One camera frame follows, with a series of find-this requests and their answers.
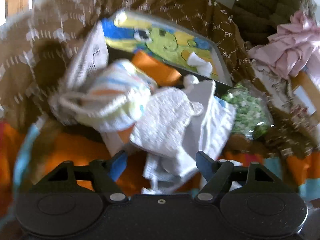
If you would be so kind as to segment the orange cup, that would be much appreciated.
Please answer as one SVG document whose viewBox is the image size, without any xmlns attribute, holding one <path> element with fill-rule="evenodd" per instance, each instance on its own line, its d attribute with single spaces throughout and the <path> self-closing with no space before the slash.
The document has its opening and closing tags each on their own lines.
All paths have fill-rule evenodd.
<svg viewBox="0 0 320 240">
<path fill-rule="evenodd" d="M 175 68 L 161 63 L 141 50 L 135 53 L 131 62 L 154 79 L 159 86 L 175 86 L 181 78 L 181 74 Z"/>
</svg>

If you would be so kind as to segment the dark olive quilted jacket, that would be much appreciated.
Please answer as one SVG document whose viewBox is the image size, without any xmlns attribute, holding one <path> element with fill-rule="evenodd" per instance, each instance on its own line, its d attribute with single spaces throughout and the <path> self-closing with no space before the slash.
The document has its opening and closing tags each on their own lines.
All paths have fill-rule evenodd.
<svg viewBox="0 0 320 240">
<path fill-rule="evenodd" d="M 290 17 L 299 10 L 315 18 L 312 0 L 235 0 L 232 14 L 243 40 L 256 46 L 267 44 L 277 26 L 290 23 Z"/>
</svg>

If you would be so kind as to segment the green floral plastic bag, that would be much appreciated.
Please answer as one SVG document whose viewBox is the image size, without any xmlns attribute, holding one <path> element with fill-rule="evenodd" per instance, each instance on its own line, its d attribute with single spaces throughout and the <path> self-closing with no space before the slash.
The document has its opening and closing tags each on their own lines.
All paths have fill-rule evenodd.
<svg viewBox="0 0 320 240">
<path fill-rule="evenodd" d="M 221 99 L 235 107 L 233 134 L 242 134 L 249 140 L 258 139 L 274 125 L 264 94 L 248 80 L 230 88 Z"/>
</svg>

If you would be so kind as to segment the wooden bed rail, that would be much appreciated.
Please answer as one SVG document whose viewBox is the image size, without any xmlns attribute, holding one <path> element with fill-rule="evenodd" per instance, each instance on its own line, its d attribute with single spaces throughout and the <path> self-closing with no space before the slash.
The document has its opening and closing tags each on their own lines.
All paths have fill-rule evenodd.
<svg viewBox="0 0 320 240">
<path fill-rule="evenodd" d="M 291 81 L 294 93 L 306 105 L 309 114 L 319 121 L 319 88 L 306 72 L 299 72 Z"/>
</svg>

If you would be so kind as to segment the striped pastel baby garment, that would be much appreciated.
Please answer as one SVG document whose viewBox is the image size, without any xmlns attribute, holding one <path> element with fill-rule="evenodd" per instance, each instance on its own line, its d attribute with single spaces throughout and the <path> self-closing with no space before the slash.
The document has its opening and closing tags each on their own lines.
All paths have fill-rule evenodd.
<svg viewBox="0 0 320 240">
<path fill-rule="evenodd" d="M 156 81 L 127 59 L 98 68 L 72 64 L 49 105 L 64 125 L 118 132 L 142 117 L 156 89 Z"/>
</svg>

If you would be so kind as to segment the pink crumpled shirt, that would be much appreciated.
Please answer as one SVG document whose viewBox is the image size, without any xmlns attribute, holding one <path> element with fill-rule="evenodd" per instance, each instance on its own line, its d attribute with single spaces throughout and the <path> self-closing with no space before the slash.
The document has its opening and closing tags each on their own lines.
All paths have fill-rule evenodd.
<svg viewBox="0 0 320 240">
<path fill-rule="evenodd" d="M 295 12 L 290 21 L 277 26 L 268 44 L 250 49 L 249 57 L 284 79 L 296 77 L 304 67 L 319 77 L 319 26 L 302 11 Z"/>
</svg>

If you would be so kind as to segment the brown patterned blanket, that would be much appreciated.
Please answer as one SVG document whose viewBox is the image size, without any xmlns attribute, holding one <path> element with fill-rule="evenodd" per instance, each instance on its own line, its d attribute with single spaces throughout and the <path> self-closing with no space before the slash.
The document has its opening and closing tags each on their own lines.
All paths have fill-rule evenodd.
<svg viewBox="0 0 320 240">
<path fill-rule="evenodd" d="M 9 125 L 24 132 L 42 112 L 97 20 L 130 9 L 176 23 L 215 42 L 234 82 L 253 73 L 232 9 L 215 0 L 44 0 L 1 27 L 1 106 Z"/>
</svg>

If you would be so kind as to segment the colourful cartoon storage box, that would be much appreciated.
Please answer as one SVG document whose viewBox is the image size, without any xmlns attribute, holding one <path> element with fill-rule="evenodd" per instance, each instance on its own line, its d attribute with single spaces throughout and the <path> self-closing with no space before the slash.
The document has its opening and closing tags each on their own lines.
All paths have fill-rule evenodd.
<svg viewBox="0 0 320 240">
<path fill-rule="evenodd" d="M 184 27 L 141 12 L 121 9 L 101 20 L 106 43 L 117 50 L 148 55 L 178 69 L 231 86 L 217 45 Z"/>
</svg>

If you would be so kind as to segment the white knitted cloth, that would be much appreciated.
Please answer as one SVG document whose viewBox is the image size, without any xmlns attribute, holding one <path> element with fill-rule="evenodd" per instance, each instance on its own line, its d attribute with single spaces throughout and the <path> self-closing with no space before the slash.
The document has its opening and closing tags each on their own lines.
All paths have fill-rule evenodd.
<svg viewBox="0 0 320 240">
<path fill-rule="evenodd" d="M 232 131 L 236 110 L 216 97 L 214 81 L 184 89 L 165 87 L 150 98 L 130 142 L 148 153 L 143 194 L 171 194 L 197 173 L 196 154 L 217 160 Z"/>
</svg>

